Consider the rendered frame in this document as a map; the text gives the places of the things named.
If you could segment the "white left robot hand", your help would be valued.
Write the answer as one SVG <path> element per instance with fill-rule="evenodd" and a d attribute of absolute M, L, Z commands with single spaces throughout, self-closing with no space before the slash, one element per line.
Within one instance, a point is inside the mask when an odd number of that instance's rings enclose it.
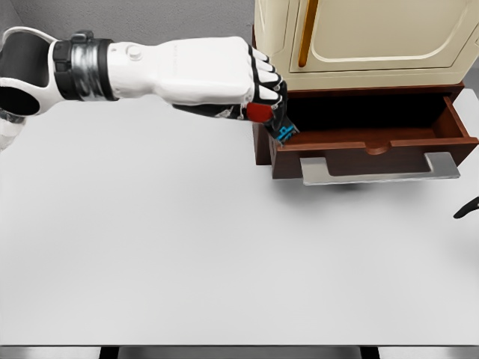
<path fill-rule="evenodd" d="M 240 37 L 174 40 L 160 48 L 165 54 L 154 89 L 176 109 L 250 121 L 249 103 L 286 107 L 285 80 L 267 55 Z"/>

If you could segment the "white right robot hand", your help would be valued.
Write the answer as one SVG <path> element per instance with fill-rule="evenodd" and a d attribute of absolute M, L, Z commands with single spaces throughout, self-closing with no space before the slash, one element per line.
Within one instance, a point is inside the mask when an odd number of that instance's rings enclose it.
<path fill-rule="evenodd" d="M 470 212 L 479 210 L 479 196 L 470 200 L 468 203 L 463 205 L 453 216 L 455 219 L 460 219 L 468 215 Z"/>

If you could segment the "black switch with red button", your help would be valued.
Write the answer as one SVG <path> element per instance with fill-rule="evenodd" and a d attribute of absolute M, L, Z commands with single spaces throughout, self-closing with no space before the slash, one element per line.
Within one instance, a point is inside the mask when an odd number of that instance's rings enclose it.
<path fill-rule="evenodd" d="M 279 105 L 249 103 L 246 106 L 246 117 L 253 123 L 261 124 L 280 145 L 284 145 L 294 135 L 299 133 L 297 127 L 287 116 L 284 103 Z"/>

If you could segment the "brown wooden drawer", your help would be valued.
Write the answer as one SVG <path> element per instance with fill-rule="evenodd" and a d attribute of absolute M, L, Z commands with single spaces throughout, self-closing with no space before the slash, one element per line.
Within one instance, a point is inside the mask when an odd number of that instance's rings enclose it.
<path fill-rule="evenodd" d="M 425 172 L 425 153 L 450 153 L 460 165 L 479 145 L 442 94 L 290 99 L 299 130 L 271 144 L 272 176 L 302 177 L 302 158 L 324 158 L 333 176 Z"/>

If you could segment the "cream cabinet with brown base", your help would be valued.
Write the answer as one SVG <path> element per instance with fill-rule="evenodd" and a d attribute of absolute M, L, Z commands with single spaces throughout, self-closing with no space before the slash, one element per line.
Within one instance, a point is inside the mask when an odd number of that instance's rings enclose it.
<path fill-rule="evenodd" d="M 466 50 L 446 69 L 367 70 L 294 73 L 290 70 L 293 37 L 301 0 L 255 0 L 253 43 L 283 75 L 290 99 L 397 94 L 442 94 L 452 104 L 463 89 L 463 78 L 479 57 L 479 25 Z M 254 126 L 255 159 L 271 165 L 272 139 Z"/>

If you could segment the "cream cabinet door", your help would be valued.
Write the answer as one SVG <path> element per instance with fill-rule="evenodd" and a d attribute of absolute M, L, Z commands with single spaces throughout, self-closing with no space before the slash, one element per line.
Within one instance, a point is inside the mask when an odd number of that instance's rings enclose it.
<path fill-rule="evenodd" d="M 479 0 L 319 0 L 300 68 L 307 3 L 296 18 L 294 73 L 450 68 L 479 25 Z"/>

